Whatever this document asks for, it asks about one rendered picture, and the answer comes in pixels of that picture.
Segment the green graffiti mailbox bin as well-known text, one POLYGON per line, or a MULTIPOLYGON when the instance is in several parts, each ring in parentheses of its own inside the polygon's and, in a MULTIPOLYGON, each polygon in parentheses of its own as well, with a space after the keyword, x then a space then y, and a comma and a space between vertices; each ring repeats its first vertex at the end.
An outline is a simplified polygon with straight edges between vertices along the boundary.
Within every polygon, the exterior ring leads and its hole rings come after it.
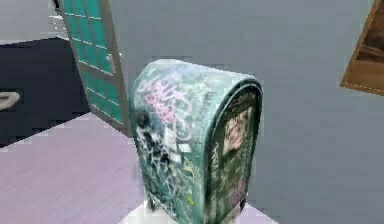
POLYGON ((247 202, 263 106, 250 74, 176 59, 149 63, 129 115, 150 211, 174 224, 229 224, 247 202))

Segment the teal glass panel door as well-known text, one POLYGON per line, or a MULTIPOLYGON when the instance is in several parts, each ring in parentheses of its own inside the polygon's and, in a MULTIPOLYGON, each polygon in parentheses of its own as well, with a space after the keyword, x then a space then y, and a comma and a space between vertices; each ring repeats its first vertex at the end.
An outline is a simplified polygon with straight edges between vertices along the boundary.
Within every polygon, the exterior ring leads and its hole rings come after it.
POLYGON ((110 0, 58 0, 90 111, 122 134, 131 134, 122 62, 110 0), (111 73, 107 54, 116 68, 111 73))

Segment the pale grey oval object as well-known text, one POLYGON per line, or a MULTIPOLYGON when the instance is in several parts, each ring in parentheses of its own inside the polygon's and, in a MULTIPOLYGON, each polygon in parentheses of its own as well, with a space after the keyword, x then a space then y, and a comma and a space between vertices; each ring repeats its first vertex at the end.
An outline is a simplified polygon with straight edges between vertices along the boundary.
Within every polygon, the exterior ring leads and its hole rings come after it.
POLYGON ((0 92, 0 111, 11 110, 20 100, 17 92, 0 92))

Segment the brown framed wall picture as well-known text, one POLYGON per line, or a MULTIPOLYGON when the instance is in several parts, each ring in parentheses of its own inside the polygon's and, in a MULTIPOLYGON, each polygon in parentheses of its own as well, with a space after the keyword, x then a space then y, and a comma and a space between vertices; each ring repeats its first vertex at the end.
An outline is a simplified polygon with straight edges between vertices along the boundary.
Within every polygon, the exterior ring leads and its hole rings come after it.
POLYGON ((384 0, 374 0, 341 87, 384 96, 384 0))

